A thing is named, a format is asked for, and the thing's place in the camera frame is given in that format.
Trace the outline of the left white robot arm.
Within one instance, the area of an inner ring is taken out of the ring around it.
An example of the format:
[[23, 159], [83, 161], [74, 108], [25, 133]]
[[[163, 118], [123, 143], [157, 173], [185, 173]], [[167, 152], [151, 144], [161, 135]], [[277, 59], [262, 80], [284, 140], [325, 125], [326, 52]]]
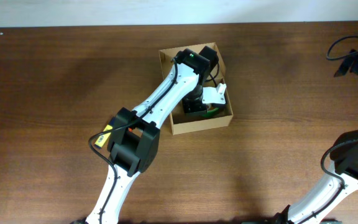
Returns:
[[204, 83], [220, 68], [217, 51], [208, 46], [198, 53], [185, 49], [171, 62], [169, 74], [145, 101], [132, 110], [121, 108], [111, 129], [89, 138], [89, 148], [107, 163], [108, 174], [94, 209], [78, 223], [117, 223], [132, 184], [155, 159], [168, 115], [181, 101], [186, 113], [207, 111]]

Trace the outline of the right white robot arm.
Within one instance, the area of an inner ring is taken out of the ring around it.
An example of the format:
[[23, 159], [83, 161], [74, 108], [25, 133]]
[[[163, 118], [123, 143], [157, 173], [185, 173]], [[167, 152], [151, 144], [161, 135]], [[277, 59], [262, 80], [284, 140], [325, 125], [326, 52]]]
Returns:
[[358, 190], [358, 129], [341, 134], [322, 156], [324, 172], [318, 183], [299, 201], [265, 223], [324, 223], [324, 218]]

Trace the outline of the brown cardboard box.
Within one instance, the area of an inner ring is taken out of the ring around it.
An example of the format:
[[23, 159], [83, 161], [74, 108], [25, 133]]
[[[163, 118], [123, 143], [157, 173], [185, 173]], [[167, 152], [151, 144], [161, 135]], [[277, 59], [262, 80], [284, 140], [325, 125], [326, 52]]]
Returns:
[[[168, 71], [171, 70], [172, 64], [170, 60], [176, 54], [185, 49], [190, 49], [196, 53], [200, 52], [204, 47], [209, 47], [217, 52], [218, 64], [212, 70], [211, 76], [208, 78], [209, 82], [204, 87], [217, 87], [219, 83], [226, 83], [224, 76], [226, 74], [226, 66], [219, 49], [215, 43], [188, 45], [183, 47], [176, 47], [170, 49], [163, 49], [159, 51], [162, 75], [165, 78]], [[221, 128], [228, 126], [233, 117], [232, 106], [227, 90], [224, 93], [226, 99], [226, 107], [223, 112], [219, 113], [213, 118], [203, 118], [202, 116], [187, 116], [184, 114], [182, 103], [174, 107], [173, 111], [168, 115], [168, 120], [171, 124], [172, 134], [183, 134], [194, 131], [202, 131], [213, 128]]]

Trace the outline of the yellow highlighter marker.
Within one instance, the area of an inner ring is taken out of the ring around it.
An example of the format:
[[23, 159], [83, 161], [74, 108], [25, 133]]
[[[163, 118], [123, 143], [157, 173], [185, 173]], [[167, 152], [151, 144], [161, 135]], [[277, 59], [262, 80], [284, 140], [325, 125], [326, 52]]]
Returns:
[[[103, 132], [112, 130], [113, 123], [114, 123], [114, 117], [112, 117], [111, 120], [108, 122], [108, 124], [105, 126], [105, 128], [103, 129]], [[97, 149], [101, 149], [107, 142], [110, 135], [111, 135], [111, 133], [106, 133], [106, 134], [100, 135], [94, 143], [95, 147]]]

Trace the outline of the green tape roll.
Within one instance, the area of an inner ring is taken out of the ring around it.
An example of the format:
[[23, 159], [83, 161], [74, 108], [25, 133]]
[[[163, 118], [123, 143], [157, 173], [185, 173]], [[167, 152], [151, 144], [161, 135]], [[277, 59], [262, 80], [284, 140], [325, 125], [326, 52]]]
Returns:
[[213, 118], [217, 116], [219, 113], [223, 112], [226, 105], [219, 105], [219, 104], [210, 104], [207, 107], [206, 113], [202, 114], [203, 118]]

